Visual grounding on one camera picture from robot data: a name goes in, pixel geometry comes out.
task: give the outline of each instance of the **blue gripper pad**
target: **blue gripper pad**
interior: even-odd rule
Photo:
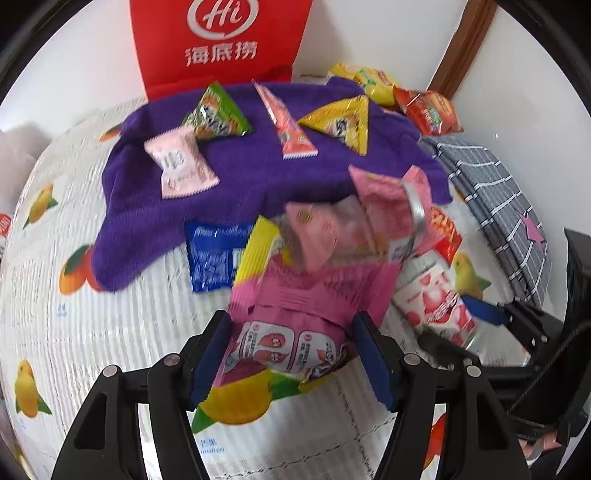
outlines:
[[[391,371],[359,313],[353,318],[353,341],[375,397],[392,411],[396,405],[396,397],[391,388]]]
[[[197,408],[209,395],[213,380],[226,353],[231,331],[230,316],[226,312],[216,312],[201,334],[198,345],[206,342],[206,346],[199,363],[193,369],[193,389],[189,398],[194,408]]]
[[[477,300],[468,295],[462,296],[462,300],[468,311],[476,318],[491,325],[506,325],[509,319],[503,308],[492,305],[482,300]]]

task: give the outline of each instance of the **yellow wafer package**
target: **yellow wafer package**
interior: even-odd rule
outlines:
[[[329,76],[344,77],[357,82],[365,95],[378,105],[387,107],[396,105],[392,88],[400,85],[392,76],[382,70],[338,63],[329,70]]]
[[[279,227],[265,217],[259,216],[242,254],[234,285],[258,279],[263,275],[271,255],[281,247]]]
[[[338,138],[359,155],[368,152],[369,99],[366,95],[329,103],[300,118],[302,127]]]

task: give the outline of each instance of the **yellow triangular snack package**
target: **yellow triangular snack package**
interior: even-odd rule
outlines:
[[[329,103],[300,118],[302,127],[338,138],[359,155],[368,152],[369,99],[366,95]]]

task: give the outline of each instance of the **screw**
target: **screw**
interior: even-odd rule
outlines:
[[[466,367],[466,373],[471,377],[477,378],[480,376],[481,372],[480,368],[478,368],[476,365],[468,365],[468,367]]]
[[[109,365],[103,369],[103,375],[106,377],[112,377],[117,373],[117,365]]]
[[[408,353],[408,354],[404,355],[404,361],[408,365],[412,365],[415,367],[416,365],[421,363],[421,358],[418,355],[415,355],[414,353]]]
[[[167,365],[168,367],[173,367],[174,365],[177,365],[180,361],[181,358],[176,353],[171,353],[170,355],[164,357],[164,365]]]

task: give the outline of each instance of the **pink snack package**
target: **pink snack package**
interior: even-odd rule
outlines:
[[[163,199],[188,197],[220,181],[199,152],[193,127],[170,130],[148,140],[144,148],[163,170]]]
[[[318,150],[291,116],[285,104],[264,85],[253,83],[277,129],[277,135],[283,147],[283,159],[318,155]]]
[[[376,253],[371,227],[354,196],[334,205],[288,203],[285,212],[308,272],[318,271],[331,257]]]
[[[297,273],[271,257],[259,288],[233,288],[228,311],[234,321],[230,346],[215,386],[265,368],[302,382],[340,368],[353,356],[348,331],[366,310],[380,325],[401,264],[363,263]],[[233,312],[249,312],[248,318]]]
[[[398,290],[394,303],[417,333],[428,328],[458,346],[467,345],[475,333],[472,315],[437,264]]]
[[[415,232],[404,183],[414,188],[425,213],[425,233],[414,253],[423,255],[441,240],[441,235],[431,225],[431,188],[419,167],[410,167],[402,179],[370,173],[353,165],[349,166],[349,174],[368,215],[376,248],[379,253],[387,254],[390,261],[403,260]]]

